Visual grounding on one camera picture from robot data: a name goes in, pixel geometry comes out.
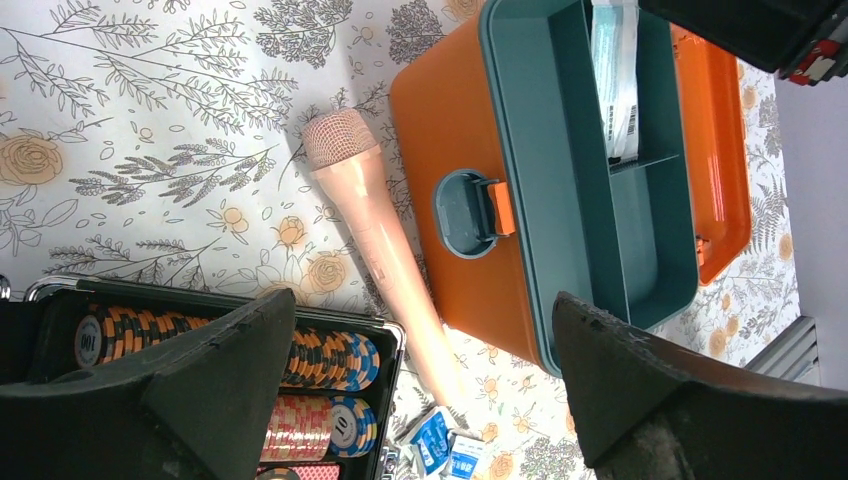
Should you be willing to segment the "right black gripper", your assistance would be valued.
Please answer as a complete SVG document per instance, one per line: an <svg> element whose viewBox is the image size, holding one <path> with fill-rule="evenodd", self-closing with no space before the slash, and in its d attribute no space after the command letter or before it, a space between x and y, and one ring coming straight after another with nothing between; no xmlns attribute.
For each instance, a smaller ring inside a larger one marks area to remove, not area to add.
<svg viewBox="0 0 848 480"><path fill-rule="evenodd" d="M843 0L649 0L639 6L796 85L847 75Z"/></svg>

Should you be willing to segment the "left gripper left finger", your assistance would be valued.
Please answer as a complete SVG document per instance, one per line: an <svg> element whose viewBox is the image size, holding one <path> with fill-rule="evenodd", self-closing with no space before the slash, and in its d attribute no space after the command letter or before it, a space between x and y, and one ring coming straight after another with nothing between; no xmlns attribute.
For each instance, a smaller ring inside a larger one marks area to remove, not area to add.
<svg viewBox="0 0 848 480"><path fill-rule="evenodd" d="M211 322L79 369L92 304ZM1 306L5 479L250 479L295 326L288 290L257 300L179 291L63 291Z"/></svg>

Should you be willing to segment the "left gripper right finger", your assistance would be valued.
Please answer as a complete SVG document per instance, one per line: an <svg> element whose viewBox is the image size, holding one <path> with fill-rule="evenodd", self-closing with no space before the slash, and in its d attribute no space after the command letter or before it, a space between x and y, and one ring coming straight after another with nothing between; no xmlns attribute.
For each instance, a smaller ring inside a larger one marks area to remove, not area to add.
<svg viewBox="0 0 848 480"><path fill-rule="evenodd" d="M600 479L843 479L847 395L713 360L567 292L553 330Z"/></svg>

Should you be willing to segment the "blue white medicine packet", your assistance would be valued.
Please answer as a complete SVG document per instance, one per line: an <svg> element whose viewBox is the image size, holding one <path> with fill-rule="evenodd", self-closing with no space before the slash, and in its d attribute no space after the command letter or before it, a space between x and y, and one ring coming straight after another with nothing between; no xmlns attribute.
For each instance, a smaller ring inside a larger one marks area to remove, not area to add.
<svg viewBox="0 0 848 480"><path fill-rule="evenodd" d="M591 57L605 151L612 163L638 157L638 27L636 1L591 3Z"/></svg>

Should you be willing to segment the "teal divided tray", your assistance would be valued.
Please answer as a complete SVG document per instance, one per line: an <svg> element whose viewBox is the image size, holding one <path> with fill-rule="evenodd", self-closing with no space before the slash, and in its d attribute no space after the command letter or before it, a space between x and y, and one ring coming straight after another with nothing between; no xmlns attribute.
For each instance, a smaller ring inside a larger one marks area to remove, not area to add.
<svg viewBox="0 0 848 480"><path fill-rule="evenodd" d="M643 330L698 287L671 26L638 20L639 151L611 165L586 1L489 1L479 17L540 367L561 373L553 305L568 292Z"/></svg>

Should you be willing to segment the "orange medicine box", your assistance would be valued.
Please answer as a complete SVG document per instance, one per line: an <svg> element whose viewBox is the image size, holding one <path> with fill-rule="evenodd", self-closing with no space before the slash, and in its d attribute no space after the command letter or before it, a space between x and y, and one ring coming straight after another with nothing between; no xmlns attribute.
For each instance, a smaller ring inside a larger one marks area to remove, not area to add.
<svg viewBox="0 0 848 480"><path fill-rule="evenodd" d="M391 87L392 115L437 310L452 328L540 367L479 40L482 9L406 64ZM698 290L752 233L738 63L670 26Z"/></svg>

